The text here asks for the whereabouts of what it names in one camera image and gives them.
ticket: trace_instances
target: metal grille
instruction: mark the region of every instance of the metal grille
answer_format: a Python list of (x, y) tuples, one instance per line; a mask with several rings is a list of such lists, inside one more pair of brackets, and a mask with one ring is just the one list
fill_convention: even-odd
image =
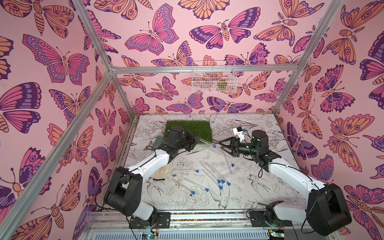
[[(136, 233), (141, 239), (142, 232)], [(94, 240), (135, 239), (131, 232), (98, 232)], [(264, 240), (270, 239), (268, 230), (212, 230), (212, 231), (160, 231), (158, 240)]]

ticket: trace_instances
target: wire basket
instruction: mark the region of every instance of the wire basket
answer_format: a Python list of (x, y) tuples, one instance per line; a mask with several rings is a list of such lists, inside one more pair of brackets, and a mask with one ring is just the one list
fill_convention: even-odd
[(225, 93), (230, 94), (236, 91), (238, 79), (233, 66), (209, 66), (203, 62), (204, 68), (192, 67), (192, 92), (202, 93)]

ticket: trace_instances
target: butterfly wallpaper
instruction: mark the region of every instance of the butterfly wallpaper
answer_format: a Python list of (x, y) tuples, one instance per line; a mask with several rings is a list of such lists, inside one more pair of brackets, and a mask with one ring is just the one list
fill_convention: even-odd
[(344, 3), (277, 117), (300, 169), (343, 189), (353, 219), (339, 230), (343, 239), (378, 240), (384, 237), (384, 1)]

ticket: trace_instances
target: green grass mat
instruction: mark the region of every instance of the green grass mat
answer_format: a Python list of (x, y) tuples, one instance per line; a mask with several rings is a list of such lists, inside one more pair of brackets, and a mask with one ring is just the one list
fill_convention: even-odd
[(187, 120), (172, 120), (167, 121), (164, 138), (168, 138), (168, 130), (174, 126), (182, 126), (185, 130), (201, 136), (202, 139), (212, 142), (212, 129), (209, 121), (187, 121)]

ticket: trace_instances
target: metal bar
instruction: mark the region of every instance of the metal bar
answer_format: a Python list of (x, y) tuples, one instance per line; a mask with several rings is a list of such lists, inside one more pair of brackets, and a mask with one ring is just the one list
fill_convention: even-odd
[(137, 68), (115, 68), (114, 74), (125, 73), (191, 73), (201, 72), (221, 72), (221, 71), (296, 71), (297, 64), (266, 64), (266, 65), (224, 65), (224, 66), (182, 66), (182, 67), (137, 67)]
[(280, 94), (279, 99), (277, 100), (272, 113), (274, 115), (280, 110), (283, 102), (287, 98), (288, 94), (291, 92), (293, 85), (296, 83), (297, 79), (300, 77), (302, 70), (304, 69), (306, 63), (310, 59), (313, 51), (316, 49), (321, 38), (323, 37), (325, 31), (328, 29), (331, 24), (334, 16), (338, 13), (339, 8), (341, 7), (344, 0), (332, 0), (329, 4), (327, 10), (325, 11), (323, 17), (321, 18), (319, 25), (317, 26), (315, 32), (313, 33), (307, 47), (304, 50), (304, 53), (301, 55), (298, 62), (298, 69), (291, 74), (291, 77), (287, 81), (283, 91)]
[(103, 63), (104, 67), (108, 70), (111, 70), (112, 64), (109, 61), (108, 55), (105, 52), (105, 49), (101, 43), (100, 37), (98, 33), (96, 32), (96, 29), (93, 26), (92, 20), (90, 16), (88, 15), (88, 11), (84, 6), (84, 3), (82, 0), (73, 0), (73, 4), (76, 7), (76, 12), (78, 13), (81, 21), (83, 22), (83, 25), (85, 29), (88, 32), (89, 37), (92, 40), (93, 46), (96, 49), (97, 53), (99, 54), (100, 60)]
[(110, 71), (104, 74), (99, 84), (91, 93), (91, 96), (75, 116), (71, 125), (64, 131), (63, 135), (47, 155), (44, 163), (40, 166), (31, 182), (24, 189), (23, 194), (16, 200), (8, 215), (3, 220), (3, 224), (0, 226), (0, 239), (10, 239), (15, 233), (16, 228), (19, 227), (20, 222), (24, 219), (24, 216), (34, 203), (40, 190), (44, 187), (47, 179), (57, 167), (57, 164), (68, 145), (76, 137), (80, 127), (85, 122), (85, 119), (87, 119), (104, 89), (107, 87), (109, 79), (112, 77), (111, 75)]

